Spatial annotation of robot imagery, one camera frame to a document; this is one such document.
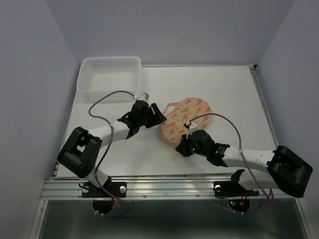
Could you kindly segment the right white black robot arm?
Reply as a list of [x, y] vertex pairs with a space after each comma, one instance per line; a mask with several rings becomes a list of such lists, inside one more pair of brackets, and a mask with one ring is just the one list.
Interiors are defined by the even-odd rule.
[[218, 183], [222, 197], [248, 193], [257, 196], [257, 189], [280, 189], [295, 198], [304, 196], [313, 168], [292, 152], [279, 145], [275, 150], [240, 150], [228, 144], [216, 143], [204, 130], [184, 134], [175, 148], [183, 157], [203, 156], [214, 166], [236, 167], [229, 181]]

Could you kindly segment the floral orange laundry bag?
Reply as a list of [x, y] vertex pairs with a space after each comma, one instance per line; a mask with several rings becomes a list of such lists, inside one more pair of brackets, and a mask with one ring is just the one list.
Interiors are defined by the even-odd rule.
[[179, 103], [170, 103], [163, 112], [166, 121], [161, 123], [160, 133], [167, 142], [177, 146], [181, 141], [181, 136], [187, 133], [184, 124], [201, 116], [195, 122], [200, 129], [204, 129], [211, 120], [211, 116], [205, 114], [211, 112], [209, 104], [200, 98], [186, 98]]

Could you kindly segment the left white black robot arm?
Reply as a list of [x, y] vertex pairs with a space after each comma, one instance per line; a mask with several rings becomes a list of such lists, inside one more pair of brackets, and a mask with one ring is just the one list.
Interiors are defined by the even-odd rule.
[[137, 100], [132, 109], [113, 123], [100, 128], [75, 128], [60, 150], [57, 161], [80, 179], [94, 185], [94, 191], [99, 196], [110, 193], [109, 176], [99, 169], [97, 159], [100, 148], [119, 140], [129, 139], [137, 134], [141, 127], [151, 128], [166, 121], [155, 103], [149, 104]]

